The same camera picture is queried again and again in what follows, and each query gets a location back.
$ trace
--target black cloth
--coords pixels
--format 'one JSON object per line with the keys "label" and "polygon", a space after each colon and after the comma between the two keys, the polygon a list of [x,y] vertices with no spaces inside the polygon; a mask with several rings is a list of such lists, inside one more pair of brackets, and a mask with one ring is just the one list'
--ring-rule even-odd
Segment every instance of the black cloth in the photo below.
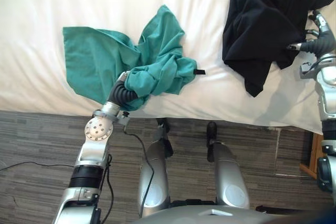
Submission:
{"label": "black cloth", "polygon": [[283,69],[292,64],[296,51],[286,50],[305,39],[309,10],[333,0],[230,0],[223,33],[223,61],[245,78],[252,96],[263,89],[270,65]]}

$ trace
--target floor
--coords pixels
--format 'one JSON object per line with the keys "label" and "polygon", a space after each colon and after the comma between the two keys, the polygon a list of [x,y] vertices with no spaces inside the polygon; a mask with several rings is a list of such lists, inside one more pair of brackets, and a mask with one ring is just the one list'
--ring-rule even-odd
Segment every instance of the floor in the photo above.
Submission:
{"label": "floor", "polygon": [[[0,112],[0,168],[23,161],[73,165],[83,144],[89,118]],[[208,121],[169,119],[174,156],[167,162],[172,200],[214,200],[213,164],[206,160]],[[310,134],[294,127],[269,128],[217,121],[218,139],[236,155],[248,188],[251,208],[259,205],[291,209],[321,209],[332,204],[316,181],[299,169],[310,155]],[[154,119],[131,119],[128,132],[150,144]],[[116,126],[110,140],[111,181],[115,195],[106,223],[130,223],[138,218],[137,184],[142,149]],[[0,223],[51,223],[67,187],[72,168],[25,164],[0,172]],[[103,189],[102,215],[110,194]]]}

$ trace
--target white bed sheet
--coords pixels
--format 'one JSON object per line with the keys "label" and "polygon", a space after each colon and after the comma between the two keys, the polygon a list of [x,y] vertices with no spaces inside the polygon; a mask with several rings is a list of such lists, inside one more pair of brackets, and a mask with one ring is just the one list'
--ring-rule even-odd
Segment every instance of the white bed sheet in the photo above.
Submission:
{"label": "white bed sheet", "polygon": [[[197,76],[180,95],[152,96],[132,116],[294,125],[321,133],[314,81],[299,79],[300,64],[313,55],[301,53],[284,70],[272,65],[256,98],[245,91],[243,78],[224,65],[222,32],[229,0],[0,0],[0,110],[91,115],[100,105],[76,95],[66,81],[62,27],[117,30],[137,43],[163,4],[185,30],[184,55],[207,75]],[[334,1],[322,9],[334,33],[335,7]]]}

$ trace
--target black cable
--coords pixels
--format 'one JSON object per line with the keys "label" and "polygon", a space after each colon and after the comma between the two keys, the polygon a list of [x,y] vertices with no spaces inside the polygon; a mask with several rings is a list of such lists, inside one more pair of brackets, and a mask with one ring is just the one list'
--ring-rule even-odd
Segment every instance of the black cable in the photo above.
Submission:
{"label": "black cable", "polygon": [[106,164],[106,169],[105,169],[105,172],[104,172],[103,182],[104,182],[105,174],[107,173],[107,184],[108,184],[108,186],[110,188],[110,192],[111,192],[111,202],[110,202],[109,210],[107,211],[107,213],[106,213],[104,219],[102,220],[101,224],[104,224],[105,221],[107,220],[107,218],[110,215],[110,212],[112,210],[113,203],[114,203],[114,193],[113,193],[113,188],[112,188],[112,185],[111,185],[111,182],[110,182],[110,166],[111,166],[111,161],[112,161],[112,156],[111,156],[111,154],[109,154],[108,161],[107,161],[107,164]]}
{"label": "black cable", "polygon": [[23,164],[35,164],[35,165],[40,165],[40,166],[66,166],[66,167],[74,167],[72,165],[44,165],[44,164],[39,164],[39,163],[36,163],[36,162],[33,162],[33,161],[26,161],[26,162],[21,162],[21,163],[17,163],[17,164],[14,164],[14,165],[10,165],[10,166],[7,166],[5,168],[2,168],[0,169],[0,172],[3,171],[3,170],[7,170],[9,168],[12,168],[14,166],[17,166],[17,165],[23,165]]}
{"label": "black cable", "polygon": [[333,58],[336,58],[336,56],[327,56],[327,57],[324,57],[324,58],[319,58],[316,62],[314,62],[314,63],[311,65],[311,67],[310,67],[310,69],[307,71],[307,73],[308,73],[310,70],[312,70],[314,67],[316,67],[321,61],[326,60],[326,59],[333,59]]}
{"label": "black cable", "polygon": [[145,146],[144,146],[142,140],[141,140],[137,135],[135,135],[135,134],[127,133],[127,132],[126,132],[126,126],[124,127],[124,130],[123,130],[123,131],[124,131],[124,133],[125,133],[126,135],[128,135],[128,136],[134,136],[136,139],[139,140],[139,142],[140,142],[140,144],[141,144],[141,146],[142,146],[142,150],[143,150],[143,155],[144,155],[145,161],[146,161],[146,163],[148,164],[148,166],[149,166],[149,167],[151,168],[151,170],[152,170],[152,176],[151,176],[151,179],[149,180],[149,183],[148,183],[148,186],[147,186],[147,189],[146,189],[146,193],[145,193],[145,195],[144,195],[144,197],[143,197],[143,199],[142,199],[142,203],[141,203],[141,208],[140,208],[140,214],[139,214],[139,215],[140,215],[140,217],[142,217],[143,206],[144,206],[144,204],[145,204],[146,197],[147,197],[149,188],[151,187],[152,180],[153,180],[153,177],[154,177],[154,168],[153,168],[153,166],[151,165],[151,163],[149,163],[149,161],[148,161],[148,157],[147,157],[146,149],[145,149]]}

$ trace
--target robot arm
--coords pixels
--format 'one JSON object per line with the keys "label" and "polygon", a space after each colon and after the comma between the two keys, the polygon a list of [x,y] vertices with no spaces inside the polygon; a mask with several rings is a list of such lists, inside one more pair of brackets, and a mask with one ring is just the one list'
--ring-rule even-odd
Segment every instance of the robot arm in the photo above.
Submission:
{"label": "robot arm", "polygon": [[85,143],[75,162],[67,189],[64,190],[54,224],[100,224],[101,210],[97,207],[108,165],[108,140],[113,124],[126,126],[128,113],[119,115],[121,106],[138,96],[124,87],[128,72],[123,72],[113,86],[107,102],[85,126]]}
{"label": "robot arm", "polygon": [[336,42],[328,23],[318,11],[309,16],[319,27],[319,32],[308,30],[318,39],[292,44],[288,49],[312,52],[316,62],[301,65],[301,79],[315,79],[315,90],[319,95],[319,110],[324,140],[322,150],[327,157],[318,160],[318,185],[323,191],[332,193],[336,206]]}

